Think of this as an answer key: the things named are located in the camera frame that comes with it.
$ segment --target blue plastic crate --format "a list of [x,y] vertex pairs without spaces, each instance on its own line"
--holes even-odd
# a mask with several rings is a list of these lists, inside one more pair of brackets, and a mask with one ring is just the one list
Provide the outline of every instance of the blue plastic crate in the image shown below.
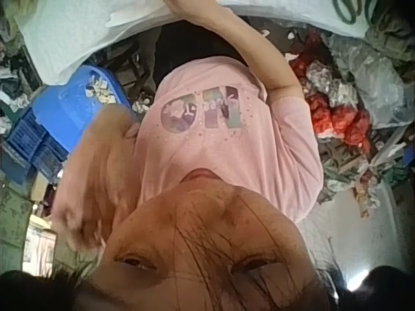
[[25,120],[21,119],[7,137],[7,142],[26,160],[30,161],[42,142],[39,136]]
[[62,163],[45,144],[41,145],[34,154],[32,164],[51,183],[54,182],[59,171],[62,169]]
[[53,152],[53,154],[59,159],[59,161],[64,162],[67,158],[68,152],[62,147],[53,137],[47,135],[42,142],[47,145]]
[[24,112],[21,120],[25,121],[38,137],[44,137],[46,135],[46,129],[36,121],[32,108],[28,108]]
[[90,65],[80,66],[66,85],[46,87],[33,101],[36,120],[69,153],[75,149],[82,132],[102,108],[97,98],[88,98],[85,94],[92,76],[107,81],[117,103],[131,109],[116,77],[106,69]]
[[32,179],[36,173],[34,167],[18,154],[6,141],[1,144],[1,170],[9,180],[19,185]]

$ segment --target pink long-sleeve shirt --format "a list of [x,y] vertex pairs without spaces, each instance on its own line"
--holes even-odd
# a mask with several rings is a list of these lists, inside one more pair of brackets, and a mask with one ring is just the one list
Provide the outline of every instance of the pink long-sleeve shirt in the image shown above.
[[171,72],[137,136],[139,204],[207,168],[262,194],[295,222],[306,217],[323,183],[309,106],[296,97],[265,100],[262,84],[231,58]]

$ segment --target eye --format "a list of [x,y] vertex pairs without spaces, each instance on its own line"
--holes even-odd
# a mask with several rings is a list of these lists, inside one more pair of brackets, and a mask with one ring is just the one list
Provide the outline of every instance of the eye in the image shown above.
[[153,265],[151,262],[149,262],[146,259],[137,258],[137,257],[126,257],[121,260],[118,260],[119,262],[123,262],[125,264],[128,264],[130,266],[137,267],[141,270],[147,270],[147,271],[156,271],[157,268],[155,265]]
[[262,266],[266,266],[268,264],[272,264],[276,262],[275,259],[259,259],[259,258],[246,258],[236,264],[234,264],[231,268],[231,273],[238,273],[238,272],[248,272],[250,270],[258,269]]

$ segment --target mouth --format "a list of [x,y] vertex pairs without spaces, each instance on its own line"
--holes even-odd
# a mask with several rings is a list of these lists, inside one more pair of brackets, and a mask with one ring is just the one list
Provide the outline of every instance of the mouth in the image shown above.
[[222,180],[222,178],[220,178],[214,172],[212,172],[211,170],[208,170],[207,168],[196,168],[195,170],[192,170],[190,173],[184,176],[184,178],[182,179],[180,183],[194,180],[196,178],[208,178],[208,179]]

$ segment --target light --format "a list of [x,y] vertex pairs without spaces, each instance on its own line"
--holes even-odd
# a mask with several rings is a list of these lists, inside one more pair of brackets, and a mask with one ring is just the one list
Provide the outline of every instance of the light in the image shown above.
[[354,277],[352,277],[348,281],[348,290],[354,291],[359,288],[359,286],[362,284],[363,280],[368,276],[369,270],[365,269],[356,274]]

